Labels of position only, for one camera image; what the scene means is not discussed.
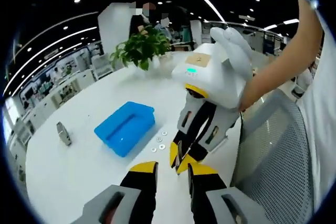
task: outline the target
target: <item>human arm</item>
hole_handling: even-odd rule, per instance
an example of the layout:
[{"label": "human arm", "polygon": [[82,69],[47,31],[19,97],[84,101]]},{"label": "human arm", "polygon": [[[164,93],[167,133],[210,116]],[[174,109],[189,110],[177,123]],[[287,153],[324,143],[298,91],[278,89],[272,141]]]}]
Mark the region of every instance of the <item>human arm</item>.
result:
[{"label": "human arm", "polygon": [[281,56],[255,75],[247,84],[240,111],[249,108],[260,97],[302,73],[315,60],[322,39],[322,27],[315,10],[307,0],[298,0],[299,26]]}]

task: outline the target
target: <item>ceiling light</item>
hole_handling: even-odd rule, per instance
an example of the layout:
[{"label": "ceiling light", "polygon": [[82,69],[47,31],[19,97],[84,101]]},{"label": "ceiling light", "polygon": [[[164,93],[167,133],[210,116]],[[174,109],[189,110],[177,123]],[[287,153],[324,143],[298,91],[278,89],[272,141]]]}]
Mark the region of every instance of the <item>ceiling light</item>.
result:
[{"label": "ceiling light", "polygon": [[57,41],[55,41],[54,43],[51,43],[49,46],[45,47],[44,49],[42,49],[40,52],[36,53],[34,56],[32,56],[29,60],[27,60],[23,65],[22,67],[20,67],[17,72],[13,75],[13,77],[10,79],[10,81],[8,82],[8,84],[6,85],[5,89],[4,89],[4,92],[3,94],[7,91],[9,85],[11,84],[11,82],[14,80],[14,78],[24,69],[25,66],[27,66],[32,60],[34,60],[37,56],[39,56],[42,52],[44,52],[45,50],[47,50],[48,48],[52,47],[53,45],[67,39],[67,38],[70,38],[74,35],[77,35],[77,34],[80,34],[80,33],[84,33],[86,31],[90,31],[90,30],[93,30],[93,29],[96,29],[97,26],[94,26],[94,27],[90,27],[90,28],[87,28],[87,29],[84,29],[84,30],[81,30],[81,31],[78,31],[76,33],[73,33],[73,34],[70,34],[62,39],[59,39]]},{"label": "ceiling light", "polygon": [[216,7],[209,1],[209,0],[204,0],[207,4],[208,4],[208,6],[210,6],[211,7],[211,9],[217,14],[217,16],[220,18],[220,20],[222,21],[222,22],[224,22],[225,23],[225,20],[223,19],[223,17],[221,16],[221,14],[219,13],[219,11],[216,9]]},{"label": "ceiling light", "polygon": [[295,18],[295,19],[290,19],[290,20],[284,21],[283,23],[285,25],[288,25],[288,24],[293,24],[293,23],[297,23],[297,22],[299,22],[299,20],[297,18]]},{"label": "ceiling light", "polygon": [[276,28],[277,25],[271,25],[271,26],[267,26],[264,28],[264,30],[269,30],[269,29],[273,29],[273,28]]},{"label": "ceiling light", "polygon": [[[48,62],[52,61],[52,60],[55,59],[57,56],[60,56],[60,55],[63,54],[64,52],[66,52],[66,51],[68,51],[68,50],[70,50],[70,49],[72,49],[72,48],[74,48],[74,47],[77,47],[77,46],[79,46],[79,45],[81,45],[81,44],[82,44],[82,43],[78,43],[78,44],[76,44],[76,45],[73,45],[72,47],[69,47],[69,48],[63,50],[62,52],[59,52],[59,53],[55,54],[54,56],[52,56],[51,58],[49,58],[48,60],[46,60],[45,63],[48,63]],[[42,68],[42,67],[43,67],[43,64],[40,65],[40,66],[38,66],[33,72],[31,72],[31,73],[30,73],[30,74],[29,74],[29,75],[28,75],[28,76],[21,82],[21,84],[17,87],[17,89],[13,92],[13,95],[15,95],[15,93],[18,91],[19,87],[22,86],[22,85],[28,80],[28,78],[30,78],[30,76],[33,77],[33,74],[34,74],[37,70],[39,70],[40,68]]]}]

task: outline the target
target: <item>yellow sticker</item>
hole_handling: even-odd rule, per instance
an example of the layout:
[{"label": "yellow sticker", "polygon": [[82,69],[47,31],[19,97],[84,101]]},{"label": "yellow sticker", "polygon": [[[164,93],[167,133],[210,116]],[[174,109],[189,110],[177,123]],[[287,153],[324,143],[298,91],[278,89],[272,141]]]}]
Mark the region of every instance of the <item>yellow sticker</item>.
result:
[{"label": "yellow sticker", "polygon": [[186,58],[185,63],[205,68],[210,61],[210,55],[200,54],[198,52]]}]

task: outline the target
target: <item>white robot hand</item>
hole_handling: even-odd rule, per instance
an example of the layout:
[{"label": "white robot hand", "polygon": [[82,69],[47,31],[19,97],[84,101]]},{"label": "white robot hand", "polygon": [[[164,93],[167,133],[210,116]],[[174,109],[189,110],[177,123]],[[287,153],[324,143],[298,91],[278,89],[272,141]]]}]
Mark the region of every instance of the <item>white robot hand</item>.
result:
[{"label": "white robot hand", "polygon": [[250,63],[252,49],[242,35],[231,27],[226,30],[213,27],[210,35],[216,41],[216,46],[222,47],[227,52],[232,68],[244,80],[250,80],[253,76]]}]

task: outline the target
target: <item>white pillar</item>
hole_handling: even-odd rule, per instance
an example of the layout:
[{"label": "white pillar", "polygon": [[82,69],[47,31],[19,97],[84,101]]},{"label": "white pillar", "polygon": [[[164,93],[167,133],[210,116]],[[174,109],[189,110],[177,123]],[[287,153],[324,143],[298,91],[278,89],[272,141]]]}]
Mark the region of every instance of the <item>white pillar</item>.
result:
[{"label": "white pillar", "polygon": [[[115,47],[129,38],[132,13],[128,3],[111,3],[98,16],[99,34],[106,54],[115,52]],[[122,68],[117,62],[116,70]]]},{"label": "white pillar", "polygon": [[191,33],[197,46],[202,44],[202,23],[200,20],[190,20]]}]

